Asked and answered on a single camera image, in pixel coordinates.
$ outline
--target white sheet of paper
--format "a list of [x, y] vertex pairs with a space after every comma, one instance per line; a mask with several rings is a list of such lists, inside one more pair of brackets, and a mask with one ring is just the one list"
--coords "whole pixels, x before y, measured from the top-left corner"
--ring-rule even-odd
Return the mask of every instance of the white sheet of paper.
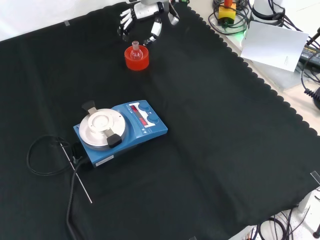
[[307, 38], [308, 33], [251, 21], [241, 57], [294, 72]]

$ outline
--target small glass vial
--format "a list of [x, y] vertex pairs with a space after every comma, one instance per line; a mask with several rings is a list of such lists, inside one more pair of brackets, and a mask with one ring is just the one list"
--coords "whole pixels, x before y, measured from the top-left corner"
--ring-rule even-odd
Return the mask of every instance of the small glass vial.
[[139, 42], [133, 41], [132, 42], [132, 51], [130, 53], [130, 58], [133, 60], [141, 60], [144, 56], [143, 52], [139, 48]]

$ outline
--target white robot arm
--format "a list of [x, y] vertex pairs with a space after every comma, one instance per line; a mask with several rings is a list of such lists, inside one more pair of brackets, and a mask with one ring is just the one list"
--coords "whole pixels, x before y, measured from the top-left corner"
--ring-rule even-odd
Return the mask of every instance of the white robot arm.
[[[177, 2], [189, 3], [187, 0], [175, 0]], [[150, 37], [143, 42], [144, 46], [152, 44], [160, 35], [162, 22], [160, 15], [168, 12], [172, 25], [179, 22], [179, 15], [172, 5], [173, 0], [142, 0], [120, 14], [121, 21], [118, 27], [118, 34], [124, 41], [129, 40], [129, 32], [136, 21], [154, 17], [154, 24]]]

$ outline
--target digital display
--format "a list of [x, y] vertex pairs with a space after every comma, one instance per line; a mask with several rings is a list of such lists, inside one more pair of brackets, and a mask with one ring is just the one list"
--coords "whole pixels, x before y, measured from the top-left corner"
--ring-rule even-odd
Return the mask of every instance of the digital display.
[[147, 126], [148, 123], [146, 122], [146, 120], [144, 119], [144, 117], [140, 114], [140, 112], [138, 111], [138, 109], [136, 108], [136, 106], [131, 105], [130, 106], [132, 111], [134, 112], [134, 114], [137, 116], [137, 118], [140, 120], [140, 122], [142, 123], [143, 126]]

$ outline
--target red cylindrical holder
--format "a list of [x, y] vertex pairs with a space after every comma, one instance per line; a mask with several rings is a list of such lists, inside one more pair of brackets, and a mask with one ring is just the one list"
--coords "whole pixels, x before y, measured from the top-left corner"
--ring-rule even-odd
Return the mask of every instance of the red cylindrical holder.
[[140, 50], [143, 53], [143, 57], [140, 60], [135, 60], [130, 57], [132, 46], [128, 47], [124, 52], [124, 58], [126, 66], [133, 71], [140, 71], [148, 67], [149, 65], [149, 51], [145, 46], [139, 45]]

